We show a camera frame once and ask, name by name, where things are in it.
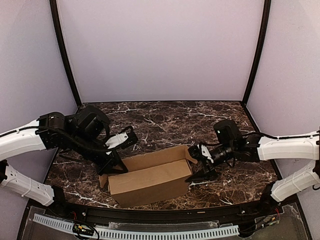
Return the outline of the brown cardboard box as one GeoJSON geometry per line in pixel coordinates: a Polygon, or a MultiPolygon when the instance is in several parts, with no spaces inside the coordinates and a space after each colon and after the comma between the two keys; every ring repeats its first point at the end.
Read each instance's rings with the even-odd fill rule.
{"type": "Polygon", "coordinates": [[[191,164],[198,161],[188,146],[178,145],[122,160],[127,173],[109,173],[99,177],[121,208],[136,207],[186,195],[192,176],[191,164]]]}

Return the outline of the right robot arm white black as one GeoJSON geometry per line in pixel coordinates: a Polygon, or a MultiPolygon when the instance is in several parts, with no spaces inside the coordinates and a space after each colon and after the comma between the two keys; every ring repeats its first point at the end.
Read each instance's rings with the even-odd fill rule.
{"type": "Polygon", "coordinates": [[[242,134],[234,120],[217,122],[213,129],[218,142],[200,142],[188,148],[189,155],[202,163],[203,169],[187,182],[205,181],[217,176],[216,167],[234,162],[262,162],[275,159],[306,159],[310,162],[288,177],[268,184],[260,202],[271,206],[320,183],[320,132],[303,135],[271,136],[262,132],[242,134]]]}

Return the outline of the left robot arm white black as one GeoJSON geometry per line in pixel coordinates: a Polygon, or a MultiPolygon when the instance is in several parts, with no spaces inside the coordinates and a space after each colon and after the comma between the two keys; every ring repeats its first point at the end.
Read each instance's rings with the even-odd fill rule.
{"type": "Polygon", "coordinates": [[[88,105],[72,115],[44,114],[30,123],[0,135],[0,186],[46,207],[63,205],[62,188],[40,183],[8,163],[8,159],[28,152],[60,148],[75,151],[91,161],[97,174],[126,173],[117,153],[137,142],[132,126],[110,133],[110,119],[100,109],[88,105]]]}

